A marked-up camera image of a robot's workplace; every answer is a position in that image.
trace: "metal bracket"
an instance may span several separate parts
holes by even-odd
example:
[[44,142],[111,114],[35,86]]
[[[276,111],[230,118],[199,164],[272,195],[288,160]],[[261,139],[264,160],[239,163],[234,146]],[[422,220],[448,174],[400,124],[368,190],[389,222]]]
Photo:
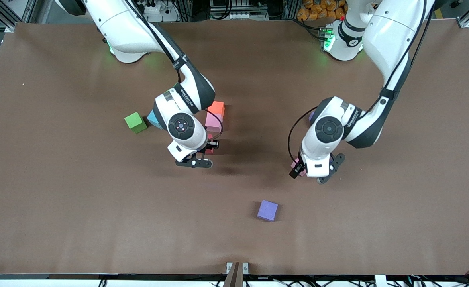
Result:
[[0,1],[0,22],[6,26],[6,31],[14,31],[16,22],[22,22],[22,19],[12,11],[4,2]]
[[[226,263],[226,274],[229,273],[229,271],[231,270],[232,265],[233,265],[232,262],[227,262]],[[249,274],[249,263],[248,262],[243,262],[242,268],[243,268],[243,274]]]
[[459,16],[457,16],[456,22],[458,22],[459,28],[469,28],[469,22],[462,22]]
[[[191,154],[189,157],[185,158],[182,162],[179,162],[176,160],[176,165],[178,167],[191,167],[191,168],[196,168],[196,167],[202,167],[204,169],[209,169],[210,167],[213,166],[213,162],[211,160],[208,160],[207,158],[204,158],[204,155],[206,154],[207,149],[218,149],[220,146],[219,140],[209,140],[206,143],[206,146],[201,149],[200,151],[197,151],[194,154]],[[197,158],[197,154],[201,153],[202,156],[201,158]]]
[[376,274],[374,276],[374,285],[376,287],[387,287],[387,276]]
[[346,158],[346,156],[344,156],[344,154],[338,154],[336,157],[333,157],[333,154],[330,154],[330,155],[333,158],[333,160],[331,160],[330,166],[329,166],[330,174],[328,176],[325,176],[325,177],[319,177],[318,178],[318,183],[319,184],[326,183],[332,177],[332,175],[334,175],[337,172],[340,165],[342,164],[342,162],[344,162],[344,159]]

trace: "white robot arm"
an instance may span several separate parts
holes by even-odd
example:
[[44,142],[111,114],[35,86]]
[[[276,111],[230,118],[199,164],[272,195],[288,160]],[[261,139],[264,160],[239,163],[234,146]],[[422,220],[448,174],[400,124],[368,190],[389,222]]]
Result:
[[344,155],[334,157],[332,154],[341,140],[357,149],[370,147],[378,140],[408,76],[411,43],[433,3],[433,0],[381,2],[363,36],[364,49],[380,69],[385,85],[368,112],[336,96],[318,105],[300,146],[298,163],[290,173],[293,178],[306,169],[308,177],[324,183],[344,161]]
[[[56,2],[61,7],[74,7],[71,4],[79,0]],[[171,135],[173,141],[167,149],[177,165],[211,167],[211,161],[198,159],[195,154],[204,154],[207,145],[218,143],[207,140],[205,128],[194,117],[214,101],[215,91],[209,80],[161,27],[147,22],[132,0],[85,0],[83,4],[118,60],[132,63],[147,53],[160,52],[172,61],[178,78],[179,71],[183,73],[185,80],[156,97],[150,114],[155,121],[150,122]]]

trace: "table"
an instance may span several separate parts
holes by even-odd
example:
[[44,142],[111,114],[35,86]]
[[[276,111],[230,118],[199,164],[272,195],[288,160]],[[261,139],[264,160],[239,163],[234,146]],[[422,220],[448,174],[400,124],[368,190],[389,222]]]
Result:
[[[328,96],[367,109],[362,52],[322,54],[293,22],[165,24],[225,102],[212,169],[134,134],[176,81],[163,54],[109,54],[92,24],[19,24],[0,49],[0,273],[464,274],[469,269],[469,30],[433,20],[380,140],[346,143],[325,185],[292,180],[287,134]],[[301,122],[293,153],[307,129]],[[255,218],[263,199],[276,222]]]

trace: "foam block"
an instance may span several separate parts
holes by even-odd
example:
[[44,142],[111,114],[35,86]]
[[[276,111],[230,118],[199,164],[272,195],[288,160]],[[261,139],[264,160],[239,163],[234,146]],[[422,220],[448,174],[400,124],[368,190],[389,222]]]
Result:
[[[218,117],[218,120],[221,122],[224,121],[223,116],[221,114],[215,113],[215,116]],[[206,130],[208,132],[215,132],[215,133],[220,133],[220,130],[222,129],[220,126],[220,122],[210,113],[206,116]]]
[[[291,164],[291,167],[294,169],[296,167],[296,163],[298,162],[298,158],[294,160],[294,162]],[[300,176],[305,176],[307,174],[307,171],[304,169],[302,172],[300,172]]]
[[217,102],[216,100],[213,101],[213,104],[208,107],[208,111],[214,113],[214,114],[219,114],[224,117],[224,112],[226,110],[226,107],[224,105],[224,102]]
[[145,125],[144,120],[138,114],[138,112],[132,113],[130,116],[127,116],[125,118],[125,122],[134,133],[140,133],[143,130],[147,129],[147,125]]
[[151,112],[146,118],[151,123],[151,125],[156,126],[157,128],[163,130],[163,127],[160,125],[160,123],[156,119],[156,116],[153,110],[151,110]]
[[259,212],[257,213],[257,217],[273,221],[275,220],[275,214],[277,213],[277,203],[269,202],[267,200],[263,200],[261,202],[261,207],[259,208]]
[[[211,140],[211,138],[213,138],[213,135],[208,134],[208,140]],[[207,149],[206,154],[213,154],[213,149]]]
[[310,122],[310,120],[312,119],[313,116],[314,116],[314,112],[311,112],[310,116],[309,116],[309,122]]

